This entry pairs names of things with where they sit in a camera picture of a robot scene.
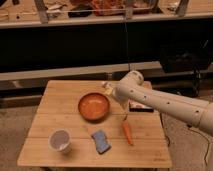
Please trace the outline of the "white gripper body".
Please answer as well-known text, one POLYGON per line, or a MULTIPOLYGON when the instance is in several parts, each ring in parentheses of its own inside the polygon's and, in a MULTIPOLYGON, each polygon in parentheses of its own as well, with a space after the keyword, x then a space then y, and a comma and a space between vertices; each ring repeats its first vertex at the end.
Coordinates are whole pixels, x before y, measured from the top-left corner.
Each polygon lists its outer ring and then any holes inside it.
POLYGON ((119 84, 113 85, 114 85, 113 93, 108 96, 112 97, 116 102, 118 102, 123 109, 126 109, 128 104, 128 97, 120 90, 119 84))

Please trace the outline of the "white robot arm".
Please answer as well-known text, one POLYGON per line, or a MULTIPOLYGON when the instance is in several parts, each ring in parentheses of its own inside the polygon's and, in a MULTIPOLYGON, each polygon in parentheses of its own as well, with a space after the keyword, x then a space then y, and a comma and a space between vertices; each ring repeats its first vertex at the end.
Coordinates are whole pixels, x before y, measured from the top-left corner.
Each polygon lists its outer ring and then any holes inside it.
POLYGON ((161 92, 142 86, 143 75, 132 70, 117 83, 106 82, 106 93, 119 104, 133 100, 213 136, 213 102, 161 92))

